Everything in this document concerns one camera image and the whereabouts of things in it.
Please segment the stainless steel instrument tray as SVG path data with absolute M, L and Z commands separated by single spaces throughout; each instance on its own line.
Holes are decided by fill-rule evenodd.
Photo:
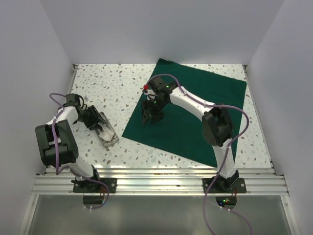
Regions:
M 100 117 L 104 123 L 98 123 L 100 128 L 96 129 L 96 133 L 105 148 L 109 148 L 119 142 L 119 137 L 114 131 L 111 123 L 103 112 L 100 112 Z

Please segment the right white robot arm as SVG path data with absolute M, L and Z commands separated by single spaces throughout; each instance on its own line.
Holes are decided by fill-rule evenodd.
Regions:
M 213 147 L 218 174 L 210 180 L 212 188 L 229 192 L 239 178 L 231 148 L 233 123 L 225 107 L 206 101 L 190 93 L 177 79 L 166 83 L 161 76 L 153 76 L 143 86 L 146 99 L 141 102 L 142 124 L 155 124 L 163 119 L 163 108 L 173 104 L 197 117 L 202 123 L 204 140 Z

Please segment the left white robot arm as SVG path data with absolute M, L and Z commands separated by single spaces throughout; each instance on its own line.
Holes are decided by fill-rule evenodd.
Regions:
M 63 97 L 66 101 L 64 104 L 57 102 L 59 109 L 52 120 L 35 128 L 41 160 L 45 166 L 54 167 L 56 175 L 68 170 L 76 177 L 75 182 L 85 181 L 84 186 L 90 192 L 97 192 L 102 181 L 95 167 L 79 156 L 72 126 L 81 122 L 89 130 L 101 132 L 107 122 L 95 106 L 87 106 L 81 95 Z

